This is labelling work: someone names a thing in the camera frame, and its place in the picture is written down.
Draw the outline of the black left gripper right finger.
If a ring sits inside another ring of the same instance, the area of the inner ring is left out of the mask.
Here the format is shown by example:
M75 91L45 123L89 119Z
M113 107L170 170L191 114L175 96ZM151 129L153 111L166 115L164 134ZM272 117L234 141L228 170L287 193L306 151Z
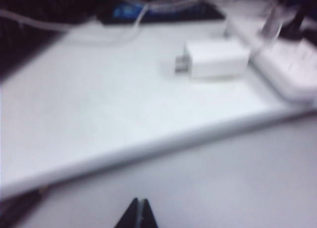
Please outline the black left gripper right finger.
M143 204L142 228L158 228L155 216L147 199L144 200Z

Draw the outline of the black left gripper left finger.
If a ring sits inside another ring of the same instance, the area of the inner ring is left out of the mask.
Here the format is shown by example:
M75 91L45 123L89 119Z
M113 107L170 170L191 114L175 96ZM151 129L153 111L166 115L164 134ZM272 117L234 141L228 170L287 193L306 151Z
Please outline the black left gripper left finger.
M134 198L119 221L116 228L139 228L142 213L142 202L138 198Z

